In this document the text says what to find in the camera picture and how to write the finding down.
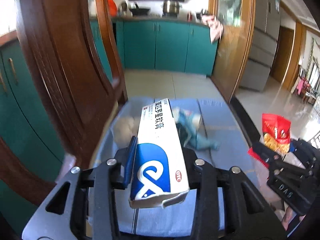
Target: stainless steel refrigerator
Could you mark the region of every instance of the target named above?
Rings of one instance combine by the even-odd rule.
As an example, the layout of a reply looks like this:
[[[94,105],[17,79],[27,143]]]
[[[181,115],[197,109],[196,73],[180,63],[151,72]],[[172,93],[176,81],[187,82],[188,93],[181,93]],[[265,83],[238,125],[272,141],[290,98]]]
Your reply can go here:
[[[252,46],[240,83],[262,91],[276,54],[280,27],[280,0],[256,0]]]

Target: blue logo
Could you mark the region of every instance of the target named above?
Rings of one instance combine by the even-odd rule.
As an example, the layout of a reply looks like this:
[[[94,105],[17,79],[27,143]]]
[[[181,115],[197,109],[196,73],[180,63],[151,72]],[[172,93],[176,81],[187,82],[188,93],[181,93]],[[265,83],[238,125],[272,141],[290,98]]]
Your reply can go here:
[[[153,143],[137,145],[130,198],[170,192],[169,163],[165,151]]]

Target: metal screw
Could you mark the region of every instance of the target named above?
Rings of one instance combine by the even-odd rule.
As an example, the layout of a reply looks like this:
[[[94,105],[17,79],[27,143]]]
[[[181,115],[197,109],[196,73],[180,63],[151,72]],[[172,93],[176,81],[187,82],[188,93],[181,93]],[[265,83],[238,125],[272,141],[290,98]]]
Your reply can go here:
[[[116,165],[116,164],[117,164],[117,160],[116,160],[116,159],[108,159],[108,160],[107,160],[107,164],[108,164],[109,166]]]
[[[241,172],[241,169],[239,167],[237,167],[237,166],[234,166],[234,167],[231,168],[231,171],[233,173],[235,173],[235,174],[238,174],[238,173]]]
[[[77,167],[77,166],[75,166],[75,167],[73,167],[73,168],[71,169],[71,173],[73,173],[73,174],[76,174],[76,173],[78,173],[79,171],[80,171],[80,168]]]
[[[195,164],[198,166],[204,165],[204,160],[203,159],[196,159]]]

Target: window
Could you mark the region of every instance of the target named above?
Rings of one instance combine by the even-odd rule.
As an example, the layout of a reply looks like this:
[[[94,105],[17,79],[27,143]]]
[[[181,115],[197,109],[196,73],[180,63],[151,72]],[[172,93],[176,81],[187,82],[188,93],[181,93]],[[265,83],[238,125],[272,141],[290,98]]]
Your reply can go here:
[[[312,68],[309,84],[314,91],[318,90],[319,84],[320,84],[320,71],[315,62],[313,62],[313,68]]]
[[[218,19],[223,25],[240,26],[242,0],[219,0]]]
[[[16,29],[14,0],[0,0],[0,36]]]

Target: teal cabinet door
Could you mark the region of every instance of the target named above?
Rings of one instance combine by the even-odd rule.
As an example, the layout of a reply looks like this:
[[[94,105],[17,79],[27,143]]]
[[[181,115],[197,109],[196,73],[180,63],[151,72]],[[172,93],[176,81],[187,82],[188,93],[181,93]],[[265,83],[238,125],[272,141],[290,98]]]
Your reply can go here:
[[[62,162],[64,149],[33,84],[19,41],[0,48],[4,71],[17,103],[29,124],[48,149]]]
[[[189,24],[158,22],[156,69],[184,72],[189,39]]]
[[[156,22],[124,23],[125,68],[155,69]]]
[[[0,59],[0,136],[24,166],[47,181],[54,181],[59,173],[61,162],[39,139],[22,114],[4,73]],[[17,234],[30,219],[35,206],[21,198],[0,181],[0,212]]]
[[[98,21],[92,20],[92,21],[90,21],[90,25],[91,25],[94,44],[96,46],[96,50],[99,55],[100,62],[103,66],[103,70],[106,73],[109,81],[112,82],[112,73],[111,73],[108,57],[107,57],[107,54],[106,54],[106,51],[104,49],[103,42],[101,39]]]
[[[218,42],[211,44],[207,26],[190,26],[186,73],[211,76]]]
[[[21,237],[22,231],[37,206],[19,196],[0,180],[0,212],[12,229]]]
[[[124,60],[124,22],[116,22],[117,48],[121,59],[122,67],[125,68]]]

